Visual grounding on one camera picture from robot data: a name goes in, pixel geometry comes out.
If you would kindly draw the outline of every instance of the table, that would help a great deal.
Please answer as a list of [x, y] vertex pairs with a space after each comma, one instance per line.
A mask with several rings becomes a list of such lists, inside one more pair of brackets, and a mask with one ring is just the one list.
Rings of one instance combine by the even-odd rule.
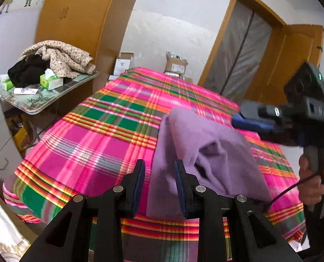
[[8, 91], [0, 88], [0, 94], [11, 105], [26, 112], [29, 115], [35, 115], [43, 111], [53, 102], [59, 100], [63, 95], [72, 91], [76, 87], [97, 77], [99, 72], [93, 72], [91, 75], [81, 74], [74, 79], [64, 79], [64, 85], [54, 90], [47, 90], [40, 84], [29, 85], [27, 88], [38, 89], [35, 95], [14, 95], [14, 89]]

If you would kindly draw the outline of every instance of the plaid bedspread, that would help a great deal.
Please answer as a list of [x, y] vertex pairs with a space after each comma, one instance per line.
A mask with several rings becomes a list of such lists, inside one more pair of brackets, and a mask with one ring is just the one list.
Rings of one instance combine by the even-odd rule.
[[[238, 110], [226, 98], [183, 80], [144, 68], [127, 71], [43, 136], [14, 178], [5, 182], [5, 201], [24, 220], [48, 223], [72, 196], [102, 194], [132, 172], [137, 159], [144, 159], [146, 176], [138, 214], [122, 220], [125, 260], [196, 261], [198, 222], [146, 217], [159, 124], [172, 107], [191, 109], [228, 126]], [[262, 142], [256, 133], [242, 133], [273, 197], [297, 182], [278, 145]], [[293, 189], [276, 201], [266, 217], [285, 239], [299, 240], [305, 219], [298, 191]]]

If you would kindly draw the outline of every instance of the wooden wardrobe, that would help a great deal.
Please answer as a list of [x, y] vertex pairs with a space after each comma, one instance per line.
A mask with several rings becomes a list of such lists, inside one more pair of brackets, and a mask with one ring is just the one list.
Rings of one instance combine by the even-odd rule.
[[91, 54], [100, 75], [61, 98], [66, 113], [105, 86], [136, 0], [45, 0], [35, 42], [60, 40]]

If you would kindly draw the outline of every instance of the doorway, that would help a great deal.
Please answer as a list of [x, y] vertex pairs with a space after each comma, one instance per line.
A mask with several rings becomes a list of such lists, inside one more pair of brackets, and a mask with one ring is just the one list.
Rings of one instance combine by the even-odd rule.
[[320, 64], [323, 27], [287, 25], [260, 0], [230, 0], [198, 85], [237, 103], [287, 103], [283, 87], [304, 61]]

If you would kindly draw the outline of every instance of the purple cloth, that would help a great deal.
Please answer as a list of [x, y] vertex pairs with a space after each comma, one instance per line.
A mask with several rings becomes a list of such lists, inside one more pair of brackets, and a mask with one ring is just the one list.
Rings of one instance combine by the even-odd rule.
[[147, 197], [148, 217], [183, 219], [173, 168], [177, 159], [183, 160], [187, 173], [219, 195], [272, 199], [242, 134], [192, 111], [174, 108], [163, 117], [158, 132]]

